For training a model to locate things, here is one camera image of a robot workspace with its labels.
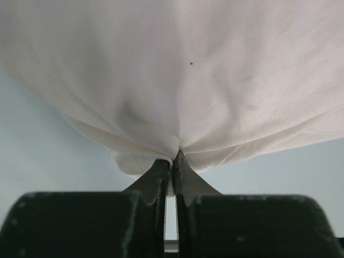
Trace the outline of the white floral t-shirt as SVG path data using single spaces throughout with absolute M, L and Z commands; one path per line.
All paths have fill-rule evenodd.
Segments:
M 343 1 L 1 1 L 1 68 L 128 175 L 343 137 Z

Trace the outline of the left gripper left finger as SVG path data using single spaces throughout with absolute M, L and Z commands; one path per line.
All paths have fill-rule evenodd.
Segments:
M 164 257 L 169 163 L 121 192 L 30 192 L 1 228 L 1 257 Z

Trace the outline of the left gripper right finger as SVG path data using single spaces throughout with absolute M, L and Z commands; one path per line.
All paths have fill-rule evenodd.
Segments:
M 224 195 L 178 152 L 172 172 L 179 257 L 343 257 L 320 205 L 304 195 Z

